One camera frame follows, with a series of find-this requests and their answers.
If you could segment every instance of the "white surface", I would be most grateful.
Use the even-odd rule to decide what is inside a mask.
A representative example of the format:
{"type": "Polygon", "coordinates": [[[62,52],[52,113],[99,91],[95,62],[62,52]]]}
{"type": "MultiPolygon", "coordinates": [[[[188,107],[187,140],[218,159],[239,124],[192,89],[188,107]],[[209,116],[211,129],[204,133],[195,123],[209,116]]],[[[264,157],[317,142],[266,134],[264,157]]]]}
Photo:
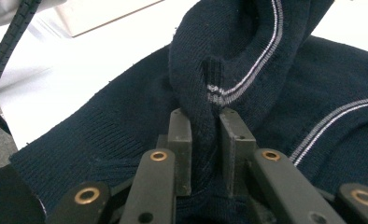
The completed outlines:
{"type": "MultiPolygon", "coordinates": [[[[7,66],[0,106],[18,148],[84,105],[109,80],[172,40],[198,0],[165,0],[74,39],[38,15],[7,66]]],[[[2,33],[7,28],[0,28],[2,33]]],[[[368,50],[368,0],[338,0],[314,35],[368,50]]]]}

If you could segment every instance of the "knit sweater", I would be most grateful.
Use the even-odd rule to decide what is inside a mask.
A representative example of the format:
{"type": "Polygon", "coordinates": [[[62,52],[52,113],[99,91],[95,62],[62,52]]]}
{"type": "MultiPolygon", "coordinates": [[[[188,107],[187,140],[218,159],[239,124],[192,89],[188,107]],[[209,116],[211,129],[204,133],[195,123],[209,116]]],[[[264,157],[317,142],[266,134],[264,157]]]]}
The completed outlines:
{"type": "Polygon", "coordinates": [[[191,120],[192,194],[177,200],[177,223],[248,223],[219,173],[216,123],[230,107],[260,147],[285,153],[315,186],[368,185],[368,52],[309,37],[331,3],[199,2],[170,46],[111,81],[12,166],[48,215],[83,181],[113,187],[132,177],[181,107],[191,120]]]}

